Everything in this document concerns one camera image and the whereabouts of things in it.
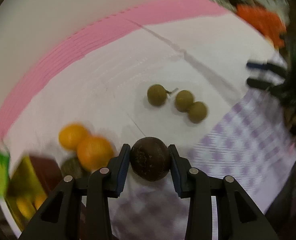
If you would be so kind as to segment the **yellow orange mandarin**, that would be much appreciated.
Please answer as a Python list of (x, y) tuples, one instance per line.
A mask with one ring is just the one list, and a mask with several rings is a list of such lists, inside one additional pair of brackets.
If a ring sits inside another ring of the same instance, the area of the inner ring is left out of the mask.
[(17, 208), (26, 219), (31, 219), (35, 214), (35, 207), (32, 202), (25, 197), (18, 197), (16, 199)]

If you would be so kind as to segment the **dark brown passion fruit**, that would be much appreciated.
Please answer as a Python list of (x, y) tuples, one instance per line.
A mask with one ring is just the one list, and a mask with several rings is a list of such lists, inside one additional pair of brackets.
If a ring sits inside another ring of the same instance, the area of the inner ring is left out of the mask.
[(87, 175), (87, 172), (81, 166), (77, 157), (66, 159), (60, 166), (63, 177), (72, 176), (73, 178), (82, 178)]
[(134, 173), (147, 181), (163, 179), (170, 170), (170, 153), (158, 138), (138, 140), (130, 150), (130, 164)]

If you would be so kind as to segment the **green brown longan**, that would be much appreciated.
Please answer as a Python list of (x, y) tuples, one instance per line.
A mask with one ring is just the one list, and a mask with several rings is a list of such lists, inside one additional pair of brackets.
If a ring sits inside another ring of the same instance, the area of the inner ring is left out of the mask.
[(147, 90), (147, 100), (148, 102), (155, 107), (160, 107), (165, 104), (169, 95), (176, 92), (178, 88), (175, 88), (172, 91), (166, 90), (162, 85), (155, 84), (149, 87)]
[(180, 112), (186, 112), (194, 103), (194, 95), (189, 90), (181, 90), (175, 99), (175, 107)]
[(202, 122), (208, 115), (208, 107), (201, 101), (194, 102), (188, 109), (188, 118), (194, 123)]

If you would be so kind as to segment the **orange plastic bag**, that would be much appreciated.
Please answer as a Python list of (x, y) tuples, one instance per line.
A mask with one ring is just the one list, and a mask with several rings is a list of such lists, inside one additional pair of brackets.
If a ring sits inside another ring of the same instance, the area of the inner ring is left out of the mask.
[(265, 38), (269, 38), (275, 48), (285, 46), (281, 35), (287, 32), (286, 26), (275, 12), (268, 11), (263, 7), (238, 4), (236, 14)]

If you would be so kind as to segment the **red gold toffee tin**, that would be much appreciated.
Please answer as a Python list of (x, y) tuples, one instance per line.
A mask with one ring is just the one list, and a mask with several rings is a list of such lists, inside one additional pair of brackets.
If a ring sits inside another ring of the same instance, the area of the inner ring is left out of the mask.
[(18, 197), (28, 198), (34, 205), (37, 194), (47, 196), (62, 180), (61, 170), (54, 158), (49, 156), (22, 155), (10, 178), (5, 202), (20, 231), (29, 223), (17, 208)]

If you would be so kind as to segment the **pink purple checked tablecloth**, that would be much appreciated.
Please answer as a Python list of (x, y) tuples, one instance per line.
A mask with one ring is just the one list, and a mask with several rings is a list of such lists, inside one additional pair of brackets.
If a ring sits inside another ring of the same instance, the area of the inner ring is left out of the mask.
[(273, 40), (209, 0), (73, 34), (0, 109), (20, 239), (277, 239), (287, 74)]

